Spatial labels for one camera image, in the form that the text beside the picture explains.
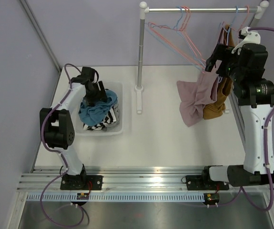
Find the pink mauve tank top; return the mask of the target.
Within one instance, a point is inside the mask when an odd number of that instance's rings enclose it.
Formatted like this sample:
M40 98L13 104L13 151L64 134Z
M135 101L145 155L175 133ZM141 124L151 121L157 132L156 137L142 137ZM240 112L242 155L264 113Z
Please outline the pink mauve tank top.
M217 101L217 89L222 81L214 71L200 73L195 82L177 81L179 111L186 126L191 127L203 119L205 106Z

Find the teal blue tank top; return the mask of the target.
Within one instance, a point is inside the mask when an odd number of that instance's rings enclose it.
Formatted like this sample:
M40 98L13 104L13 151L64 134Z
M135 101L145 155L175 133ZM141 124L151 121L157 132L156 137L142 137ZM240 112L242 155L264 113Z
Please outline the teal blue tank top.
M105 92L107 95L107 102L98 101L95 106L89 106L83 99L80 103L78 115L84 124L94 126L101 123L110 109L118 102L117 94L115 92L107 89Z

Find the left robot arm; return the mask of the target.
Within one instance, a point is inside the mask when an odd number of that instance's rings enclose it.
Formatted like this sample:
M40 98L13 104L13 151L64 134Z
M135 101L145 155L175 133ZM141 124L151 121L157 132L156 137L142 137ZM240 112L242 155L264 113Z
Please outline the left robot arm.
M82 67L79 73L68 79L69 88L54 107L40 110L41 141L48 151L56 153L62 161L59 175L62 190L97 191L102 189L103 176L89 175L80 161L72 145L75 131L71 114L81 102L94 107L106 103L108 97L95 69Z

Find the black white striped tank top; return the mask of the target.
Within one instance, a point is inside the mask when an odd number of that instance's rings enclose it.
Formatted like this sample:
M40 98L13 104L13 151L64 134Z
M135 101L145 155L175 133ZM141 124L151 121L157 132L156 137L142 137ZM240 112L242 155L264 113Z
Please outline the black white striped tank top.
M107 131L108 128L115 127L120 121L120 111L118 105L114 105L107 115L104 117L103 121L94 125L88 126L86 124L83 125L84 131Z

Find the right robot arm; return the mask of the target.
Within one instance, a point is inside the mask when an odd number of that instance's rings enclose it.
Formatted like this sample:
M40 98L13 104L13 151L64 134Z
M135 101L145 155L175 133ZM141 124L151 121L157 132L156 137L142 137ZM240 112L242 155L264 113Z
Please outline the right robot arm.
M244 121L245 158L242 165L208 166L201 176L201 185L213 188L217 182L233 187L274 184L272 116L274 84L263 78L268 57L266 47L246 43L238 50L224 44L216 45L206 60L207 72L220 65L216 73L233 82L234 95Z

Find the grey tank top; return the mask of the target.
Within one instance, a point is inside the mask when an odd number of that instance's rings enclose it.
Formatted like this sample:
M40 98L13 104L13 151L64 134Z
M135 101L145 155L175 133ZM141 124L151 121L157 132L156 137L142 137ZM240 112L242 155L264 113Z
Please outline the grey tank top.
M120 109L119 104L116 103L113 107L109 110L107 115L103 120L104 128L103 131L111 131L120 123Z

